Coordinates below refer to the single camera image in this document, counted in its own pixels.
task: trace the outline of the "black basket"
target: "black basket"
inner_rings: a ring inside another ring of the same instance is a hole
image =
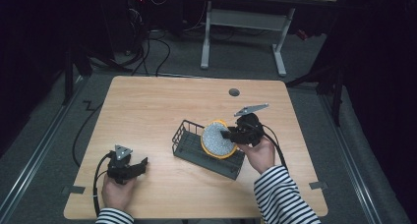
[[[172,138],[172,152],[175,156],[236,180],[242,168],[245,153],[236,150],[225,159],[208,155],[202,148],[201,134],[204,127],[184,120]]]

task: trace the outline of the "yellow rim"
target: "yellow rim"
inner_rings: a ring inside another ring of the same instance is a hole
[[[207,125],[207,127],[209,126],[209,125],[211,125],[211,124],[213,124],[213,123],[220,123],[220,124],[222,124],[225,128],[227,128],[227,125],[226,125],[226,123],[223,121],[223,120],[221,120],[221,119],[217,119],[217,120],[214,120],[214,121],[212,121],[211,123],[209,123],[208,125]],[[213,153],[211,153],[207,148],[206,148],[206,146],[205,146],[205,144],[203,143],[203,134],[202,134],[202,136],[201,136],[201,142],[202,142],[202,148],[203,148],[203,150],[207,153],[207,154],[209,154],[209,155],[211,155],[211,156],[213,156],[213,157],[216,157],[216,158],[219,158],[219,159],[224,159],[224,158],[227,158],[227,157],[230,157],[235,151],[236,151],[236,149],[237,149],[237,145],[234,143],[233,145],[233,148],[232,148],[232,150],[229,152],[229,153],[227,153],[227,154],[224,154],[224,155],[217,155],[217,154],[213,154]]]

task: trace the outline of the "striped shirt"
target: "striped shirt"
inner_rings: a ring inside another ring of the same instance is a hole
[[[126,212],[105,207],[100,210],[96,224],[132,224],[133,217]]]
[[[300,197],[298,187],[283,166],[266,170],[255,182],[255,198],[268,224],[321,223]]]

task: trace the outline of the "metal track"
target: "metal track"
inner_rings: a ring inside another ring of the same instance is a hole
[[[61,106],[61,109],[59,110],[55,118],[53,119],[52,123],[49,125],[45,135],[42,137],[42,140],[38,144],[33,155],[31,156],[28,164],[22,170],[15,185],[9,191],[9,194],[7,195],[7,197],[1,204],[0,223],[7,223],[9,219],[11,218],[15,208],[19,204],[19,201],[21,200],[22,196],[25,194],[25,191],[27,190],[31,180],[33,179],[40,165],[42,164],[42,161],[45,158],[47,152],[49,151],[49,148],[52,146],[53,139],[54,139],[56,132],[61,126],[75,98],[86,85],[87,80],[83,80],[81,77],[79,77],[77,79],[77,82],[79,86],[77,90],[75,91],[72,99],[67,105]]]
[[[331,127],[333,128],[334,134],[338,139],[338,144],[342,155],[343,163],[346,166],[347,173],[349,174],[353,188],[355,189],[356,195],[359,198],[359,201],[362,205],[368,222],[372,224],[383,223],[381,221],[380,215],[378,214],[376,207],[374,206],[368,187],[362,179],[362,176],[358,170],[358,167],[356,166],[353,156],[350,153],[349,146],[347,145],[343,132],[341,128],[339,128],[334,123],[331,117],[331,106],[328,102],[328,99],[325,95],[319,95],[319,100],[322,103],[322,106],[327,111],[326,115],[328,116],[328,120],[331,123]]]

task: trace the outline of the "tape strip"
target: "tape strip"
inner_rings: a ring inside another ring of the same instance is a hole
[[[312,190],[315,190],[315,189],[325,190],[328,188],[328,184],[326,182],[315,182],[315,183],[310,183],[309,185]]]
[[[86,189],[85,187],[76,187],[76,186],[64,187],[62,189],[62,195],[67,196],[70,193],[73,193],[73,194],[81,194],[82,195],[84,193],[84,190],[85,189]]]

